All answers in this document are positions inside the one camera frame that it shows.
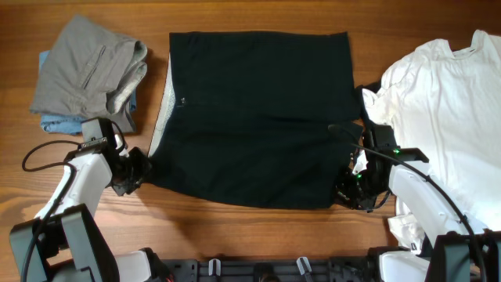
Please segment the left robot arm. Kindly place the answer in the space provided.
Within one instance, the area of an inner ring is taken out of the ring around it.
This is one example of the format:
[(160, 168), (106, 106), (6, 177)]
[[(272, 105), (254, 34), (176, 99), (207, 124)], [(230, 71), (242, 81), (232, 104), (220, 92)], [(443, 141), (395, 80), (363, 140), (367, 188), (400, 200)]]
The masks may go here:
[(103, 191), (133, 193), (152, 165), (138, 148), (127, 150), (110, 119), (81, 125), (83, 142), (59, 163), (64, 173), (34, 219), (15, 225), (9, 241), (22, 281), (148, 281), (153, 260), (144, 250), (114, 255), (94, 216)]

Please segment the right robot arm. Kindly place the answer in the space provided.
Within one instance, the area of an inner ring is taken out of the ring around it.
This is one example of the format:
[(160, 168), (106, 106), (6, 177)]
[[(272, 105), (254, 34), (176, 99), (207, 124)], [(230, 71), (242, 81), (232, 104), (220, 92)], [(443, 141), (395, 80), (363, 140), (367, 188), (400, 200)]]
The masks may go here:
[(334, 139), (353, 146), (366, 169), (346, 169), (335, 185), (335, 203), (353, 210), (372, 212), (395, 195), (403, 209), (424, 232), (420, 249), (371, 248), (365, 281), (498, 281), (500, 279), (500, 233), (468, 215), (449, 195), (445, 184), (434, 177), (428, 159), (417, 148), (395, 144), (391, 129), (382, 127), (387, 143), (376, 141), (372, 131), (357, 138), (339, 125), (328, 128)]

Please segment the black shorts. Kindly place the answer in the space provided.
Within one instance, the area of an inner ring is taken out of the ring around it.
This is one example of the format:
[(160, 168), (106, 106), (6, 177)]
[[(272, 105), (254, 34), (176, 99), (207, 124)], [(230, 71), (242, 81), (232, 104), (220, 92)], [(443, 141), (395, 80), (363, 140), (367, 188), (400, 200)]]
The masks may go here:
[(333, 204), (362, 131), (347, 34), (173, 33), (170, 59), (153, 185), (258, 208)]

